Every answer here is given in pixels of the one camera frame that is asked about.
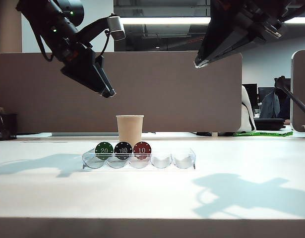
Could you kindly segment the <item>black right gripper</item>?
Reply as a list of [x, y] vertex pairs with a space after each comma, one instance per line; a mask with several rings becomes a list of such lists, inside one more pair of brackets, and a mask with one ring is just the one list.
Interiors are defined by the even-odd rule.
[[280, 38], [286, 0], [212, 0], [211, 20], [195, 57], [196, 68], [207, 66], [263, 43], [263, 34]]

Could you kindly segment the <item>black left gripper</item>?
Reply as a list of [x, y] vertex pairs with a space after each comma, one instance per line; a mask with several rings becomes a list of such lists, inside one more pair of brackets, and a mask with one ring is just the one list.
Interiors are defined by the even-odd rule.
[[95, 52], [90, 47], [75, 38], [56, 37], [52, 51], [63, 63], [61, 73], [105, 98], [116, 94], [101, 65], [95, 61]]

